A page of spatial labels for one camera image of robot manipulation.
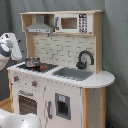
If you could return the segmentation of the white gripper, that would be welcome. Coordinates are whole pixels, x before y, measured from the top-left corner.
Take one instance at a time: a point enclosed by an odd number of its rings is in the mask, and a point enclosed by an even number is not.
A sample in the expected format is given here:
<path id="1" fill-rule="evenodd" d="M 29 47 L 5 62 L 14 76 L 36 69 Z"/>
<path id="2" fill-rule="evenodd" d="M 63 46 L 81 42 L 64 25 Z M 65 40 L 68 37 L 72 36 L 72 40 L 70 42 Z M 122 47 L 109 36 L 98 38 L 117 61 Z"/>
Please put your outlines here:
<path id="1" fill-rule="evenodd" d="M 22 59 L 22 54 L 14 33 L 4 33 L 0 37 L 0 40 L 2 40 L 11 50 L 11 58 L 13 60 L 19 61 Z"/>

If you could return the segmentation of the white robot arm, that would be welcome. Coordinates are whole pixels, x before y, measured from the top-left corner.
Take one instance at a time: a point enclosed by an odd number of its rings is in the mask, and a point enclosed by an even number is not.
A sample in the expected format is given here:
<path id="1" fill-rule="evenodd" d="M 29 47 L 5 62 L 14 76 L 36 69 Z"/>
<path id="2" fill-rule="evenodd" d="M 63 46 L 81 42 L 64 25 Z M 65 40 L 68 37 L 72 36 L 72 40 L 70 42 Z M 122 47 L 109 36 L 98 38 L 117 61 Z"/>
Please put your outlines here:
<path id="1" fill-rule="evenodd" d="M 0 36 L 0 71 L 4 69 L 9 59 L 22 59 L 14 33 L 4 33 Z M 35 114 L 19 115 L 0 109 L 0 128 L 42 128 L 42 124 Z"/>

